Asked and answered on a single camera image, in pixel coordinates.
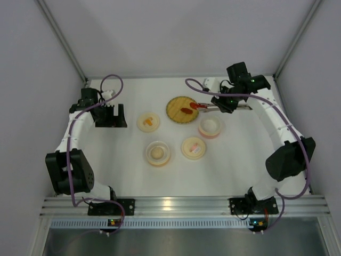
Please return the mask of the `metal tongs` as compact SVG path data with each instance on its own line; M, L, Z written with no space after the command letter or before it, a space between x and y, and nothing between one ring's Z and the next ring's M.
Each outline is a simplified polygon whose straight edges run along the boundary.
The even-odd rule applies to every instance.
M212 103L197 103L200 105L197 111L207 113L211 111L221 111L218 106L212 104ZM251 107L249 107L246 104L241 104L236 107L236 110L252 110Z

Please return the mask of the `red sausage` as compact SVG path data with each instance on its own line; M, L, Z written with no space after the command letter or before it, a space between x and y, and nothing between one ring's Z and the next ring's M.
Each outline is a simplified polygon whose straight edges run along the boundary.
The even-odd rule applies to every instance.
M191 102L191 103L190 103L190 107L191 107L192 109L198 110L198 108L200 107L200 105L197 104L197 103Z
M191 115L193 113L193 110L189 109L189 108L181 108L181 112Z

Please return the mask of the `cream lid orange handle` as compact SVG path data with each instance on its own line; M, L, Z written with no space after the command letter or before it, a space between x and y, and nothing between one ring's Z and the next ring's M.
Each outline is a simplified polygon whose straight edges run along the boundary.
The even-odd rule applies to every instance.
M143 113L137 119L137 126L144 133L156 131L159 125L160 118L156 113L153 112Z

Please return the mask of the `white rice ball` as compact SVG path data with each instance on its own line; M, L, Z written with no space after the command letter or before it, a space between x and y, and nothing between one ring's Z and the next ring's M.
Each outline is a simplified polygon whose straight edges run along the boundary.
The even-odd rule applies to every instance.
M161 147L154 147L151 150L151 157L155 160L159 160L163 158L164 156L164 150Z

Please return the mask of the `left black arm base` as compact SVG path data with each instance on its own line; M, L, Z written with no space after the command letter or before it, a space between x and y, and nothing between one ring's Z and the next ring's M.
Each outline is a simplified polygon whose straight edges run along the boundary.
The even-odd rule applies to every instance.
M123 213L122 206L125 212L125 216L133 216L135 211L135 199L117 199L116 204L109 202L101 203L88 203L87 215L89 216L114 216L121 215Z

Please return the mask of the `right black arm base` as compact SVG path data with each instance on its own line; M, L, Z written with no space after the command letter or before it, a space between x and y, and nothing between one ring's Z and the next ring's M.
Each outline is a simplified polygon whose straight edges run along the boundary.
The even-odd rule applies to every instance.
M229 198L229 203L232 215L262 215L265 214L265 210L267 210L267 213L270 215L279 213L277 202L274 197L261 201L247 197L232 197Z

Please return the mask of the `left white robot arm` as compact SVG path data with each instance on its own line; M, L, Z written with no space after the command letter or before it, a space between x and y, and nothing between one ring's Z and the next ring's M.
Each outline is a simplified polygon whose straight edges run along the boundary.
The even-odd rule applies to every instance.
M57 194L85 196L113 200L116 194L110 186L95 180L93 169L83 149L93 127L127 128L124 105L118 105L114 114L111 98L114 90L99 91L94 88L81 90L81 98L69 109L69 123L61 143L45 157L46 167Z

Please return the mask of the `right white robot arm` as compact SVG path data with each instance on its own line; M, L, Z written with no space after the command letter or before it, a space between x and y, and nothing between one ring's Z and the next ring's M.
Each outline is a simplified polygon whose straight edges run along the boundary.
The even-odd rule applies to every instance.
M228 67L227 73L228 86L209 77L203 81L203 91L214 94L211 102L223 113L231 114L240 102L245 102L265 127L274 148L265 161L265 176L246 194L251 204L257 205L278 192L281 182L307 169L316 143L313 138L304 137L288 120L263 75L252 76L244 62Z

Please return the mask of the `right pink lunch container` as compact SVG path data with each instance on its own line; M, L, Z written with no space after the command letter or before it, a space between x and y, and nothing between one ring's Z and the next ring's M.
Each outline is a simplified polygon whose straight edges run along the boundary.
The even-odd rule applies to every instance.
M203 117L199 122L198 131L199 133L207 139L214 139L219 136L222 129L222 123L220 119L216 116L206 116Z

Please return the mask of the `left orange lunch container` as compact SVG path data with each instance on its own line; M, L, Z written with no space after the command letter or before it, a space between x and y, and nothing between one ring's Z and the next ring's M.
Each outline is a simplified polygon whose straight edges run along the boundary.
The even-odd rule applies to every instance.
M151 157L151 150L154 147L161 147L164 150L163 158L161 158L159 160L155 160ZM161 167L161 166L166 165L169 162L169 160L171 158L171 150L165 142L154 141L146 147L145 156L146 156L146 159L150 165L155 166L155 167Z

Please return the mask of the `round bamboo plate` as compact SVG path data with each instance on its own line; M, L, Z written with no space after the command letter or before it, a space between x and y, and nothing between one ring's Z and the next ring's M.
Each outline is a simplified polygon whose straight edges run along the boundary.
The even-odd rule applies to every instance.
M189 124L197 119L199 111L192 109L190 103L197 103L194 99L187 96L178 96L172 98L166 105L167 117L178 124ZM189 108L193 110L191 115L181 112L181 108Z

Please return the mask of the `left aluminium frame post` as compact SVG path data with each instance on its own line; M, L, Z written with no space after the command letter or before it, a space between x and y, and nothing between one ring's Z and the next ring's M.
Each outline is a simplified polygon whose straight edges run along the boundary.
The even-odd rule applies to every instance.
M46 20L47 24L49 25L50 29L52 30L53 34L56 36L69 61L71 62L72 66L74 67L75 71L80 77L80 80L82 81L83 85L86 86L88 83L88 78L86 77L83 69L81 68L70 44L68 43L64 33L62 32L48 4L44 0L35 0L35 3L38 9L40 10L42 16Z

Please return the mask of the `aluminium frame post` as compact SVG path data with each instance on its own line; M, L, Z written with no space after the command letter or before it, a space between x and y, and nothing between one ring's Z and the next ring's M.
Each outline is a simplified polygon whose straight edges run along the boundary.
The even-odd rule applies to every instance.
M52 30L53 34L56 36L69 61L71 62L72 66L74 67L75 71L80 77L80 80L82 81L83 85L86 86L88 83L88 78L86 77L83 69L81 68L70 44L68 43L64 33L62 32L48 4L44 0L35 0L35 3L38 9L40 10L42 16L46 20L47 24L49 25L50 29Z
M300 41L303 39L304 34L308 30L312 20L316 16L318 10L324 3L323 0L314 0L308 8L307 13L303 16L301 23L299 24L298 28L296 29L294 36L292 37L287 49L284 52L283 57L281 58L275 73L273 74L273 79L276 82L280 75L282 74L284 68L288 64L290 58L295 52L295 49L298 47Z

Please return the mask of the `aluminium front rail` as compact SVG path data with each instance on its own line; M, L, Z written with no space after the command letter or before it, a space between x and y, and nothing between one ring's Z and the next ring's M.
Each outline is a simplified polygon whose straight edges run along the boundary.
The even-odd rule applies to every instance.
M135 199L135 218L180 218L180 217L232 217L230 196L190 197L119 197ZM319 217L329 215L330 210L324 196L305 195L285 202L275 197L278 210L285 208L284 217ZM88 205L80 203L74 207L69 197L47 197L43 201L40 217L86 217Z

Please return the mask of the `right aluminium frame post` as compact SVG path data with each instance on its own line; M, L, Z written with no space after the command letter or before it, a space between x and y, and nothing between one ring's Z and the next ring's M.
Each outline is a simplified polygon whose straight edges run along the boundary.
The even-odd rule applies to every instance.
M303 16L301 23L299 24L298 28L296 29L294 36L292 37L287 49L284 52L283 57L281 58L275 73L273 74L273 79L276 82L280 75L282 74L284 68L288 64L290 58L295 52L295 49L298 47L300 41L303 39L304 34L308 30L312 20L316 16L318 10L324 3L323 0L314 0L308 8L307 13Z

